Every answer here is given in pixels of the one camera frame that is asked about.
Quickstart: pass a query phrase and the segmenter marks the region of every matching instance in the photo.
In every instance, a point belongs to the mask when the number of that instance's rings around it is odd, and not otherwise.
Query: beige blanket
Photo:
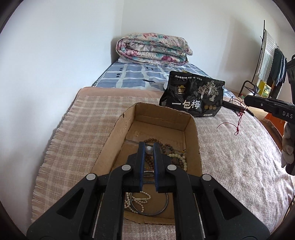
[[[77,96],[39,170],[32,200],[32,221],[90,172],[116,120],[136,102],[158,104],[159,99]],[[203,173],[211,174],[272,231],[285,213],[294,187],[291,178],[280,168],[276,144],[254,117],[243,116],[237,136],[232,125],[216,129],[222,122],[236,124],[237,121],[237,116],[226,108],[221,108],[213,118],[195,118]],[[175,228],[124,221],[124,239],[142,236],[175,239]]]

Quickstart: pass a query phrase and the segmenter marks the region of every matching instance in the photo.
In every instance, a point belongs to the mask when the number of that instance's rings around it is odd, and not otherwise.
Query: folded quilt
[[[134,63],[179,66],[187,64],[193,55],[186,40],[158,33],[131,33],[122,37],[116,52]]]

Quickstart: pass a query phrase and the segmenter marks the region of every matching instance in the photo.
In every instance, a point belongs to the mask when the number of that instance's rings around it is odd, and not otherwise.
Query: blue checkered bed sheet
[[[191,63],[184,66],[169,67],[151,64],[119,63],[116,61],[92,86],[163,92],[167,86],[170,71],[186,71],[209,77],[204,71]],[[224,96],[235,97],[231,91],[226,89],[224,89]]]

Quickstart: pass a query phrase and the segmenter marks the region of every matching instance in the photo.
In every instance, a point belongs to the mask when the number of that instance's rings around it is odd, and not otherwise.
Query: silver rivet
[[[212,179],[212,177],[209,175],[209,174],[204,174],[202,176],[202,178],[205,180],[205,181],[210,181]]]
[[[86,176],[86,179],[87,180],[94,180],[95,179],[95,174],[94,173],[89,173],[87,176]]]
[[[167,168],[168,168],[168,170],[170,170],[170,171],[174,171],[174,170],[176,170],[176,166],[173,165],[173,164],[168,165]]]
[[[125,165],[122,166],[122,170],[124,170],[124,171],[128,171],[130,169],[131,169],[131,166],[128,165],[128,164],[125,164]]]

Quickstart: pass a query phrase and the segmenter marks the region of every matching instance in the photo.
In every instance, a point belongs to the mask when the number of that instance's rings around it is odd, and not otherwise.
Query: bed
[[[60,199],[91,169],[118,117],[136,102],[158,104],[171,67],[112,64],[92,87],[81,89],[47,149],[32,200],[32,221]],[[192,64],[178,67],[207,76]],[[225,90],[225,98],[233,94]],[[243,116],[240,133],[235,113],[221,108],[215,117],[194,118],[203,173],[211,174],[270,231],[282,219],[293,195],[290,176],[281,168],[280,151],[263,125]],[[123,239],[175,239],[174,226],[123,223]]]

